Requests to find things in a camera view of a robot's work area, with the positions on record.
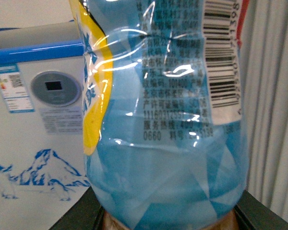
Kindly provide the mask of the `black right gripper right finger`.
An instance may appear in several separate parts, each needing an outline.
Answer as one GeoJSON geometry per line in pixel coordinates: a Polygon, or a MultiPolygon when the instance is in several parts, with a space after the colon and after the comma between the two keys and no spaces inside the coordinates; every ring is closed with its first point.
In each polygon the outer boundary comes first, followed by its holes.
{"type": "Polygon", "coordinates": [[[234,207],[240,230],[288,230],[288,223],[244,191],[234,207]]]}

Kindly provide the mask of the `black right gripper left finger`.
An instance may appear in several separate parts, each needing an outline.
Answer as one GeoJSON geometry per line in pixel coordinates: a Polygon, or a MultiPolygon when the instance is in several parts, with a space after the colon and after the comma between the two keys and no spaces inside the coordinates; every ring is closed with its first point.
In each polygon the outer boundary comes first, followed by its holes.
{"type": "Polygon", "coordinates": [[[103,207],[89,187],[50,230],[101,230],[103,207]]]}

